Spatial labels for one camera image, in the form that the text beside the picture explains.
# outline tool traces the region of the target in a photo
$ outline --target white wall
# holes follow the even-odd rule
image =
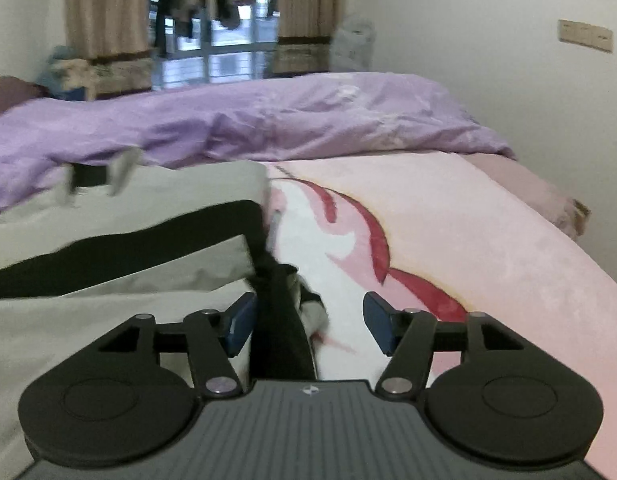
[[[447,86],[520,160],[593,210],[581,245],[617,281],[617,0],[348,0],[378,31],[374,69]],[[615,52],[557,41],[560,18]]]
[[[64,44],[64,0],[0,0],[0,75],[37,78]]]

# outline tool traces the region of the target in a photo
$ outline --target purple blanket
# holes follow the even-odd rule
[[[63,162],[104,164],[128,146],[170,168],[390,150],[513,156],[445,88],[415,75],[320,74],[88,103],[37,99],[0,117],[0,210],[50,187]]]

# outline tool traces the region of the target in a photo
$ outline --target light switch panel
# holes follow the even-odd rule
[[[593,27],[591,30],[591,46],[613,52],[613,31],[604,27]]]
[[[613,52],[613,31],[608,28],[582,22],[559,20],[557,33],[560,41]]]

